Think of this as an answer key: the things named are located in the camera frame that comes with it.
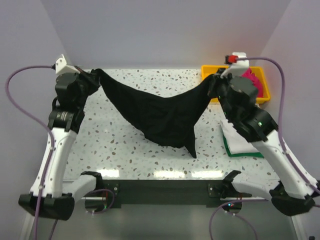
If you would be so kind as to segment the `black t shirt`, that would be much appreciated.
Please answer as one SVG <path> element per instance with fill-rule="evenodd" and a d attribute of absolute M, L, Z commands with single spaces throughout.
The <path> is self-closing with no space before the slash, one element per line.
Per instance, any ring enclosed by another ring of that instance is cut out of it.
<path fill-rule="evenodd" d="M 183 148 L 196 158 L 194 126 L 206 110 L 212 77 L 175 96 L 161 97 L 134 89 L 110 77 L 102 69 L 93 69 L 114 107 L 144 137 L 160 146 Z"/>

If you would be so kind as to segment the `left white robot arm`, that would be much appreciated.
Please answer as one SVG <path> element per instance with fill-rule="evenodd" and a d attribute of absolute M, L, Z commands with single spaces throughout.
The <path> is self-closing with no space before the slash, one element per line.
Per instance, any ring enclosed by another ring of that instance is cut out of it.
<path fill-rule="evenodd" d="M 18 204 L 34 217 L 67 221 L 76 202 L 86 194 L 99 196 L 104 190 L 99 172 L 84 171 L 66 188 L 63 177 L 71 148 L 85 117 L 88 97 L 98 91 L 99 77 L 92 73 L 63 73 L 56 79 L 56 98 L 48 117 L 48 139 L 37 177 Z"/>

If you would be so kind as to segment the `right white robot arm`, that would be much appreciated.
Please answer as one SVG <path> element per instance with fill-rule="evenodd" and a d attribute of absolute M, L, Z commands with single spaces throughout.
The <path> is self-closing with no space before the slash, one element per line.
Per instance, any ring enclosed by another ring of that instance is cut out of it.
<path fill-rule="evenodd" d="M 316 205 L 320 183 L 290 154 L 271 115 L 256 105 L 258 89 L 252 81 L 218 74 L 206 80 L 208 97 L 218 99 L 228 122 L 263 155 L 279 178 L 261 180 L 233 170 L 222 181 L 223 192 L 230 197 L 241 193 L 263 198 L 289 217 L 308 213 Z"/>

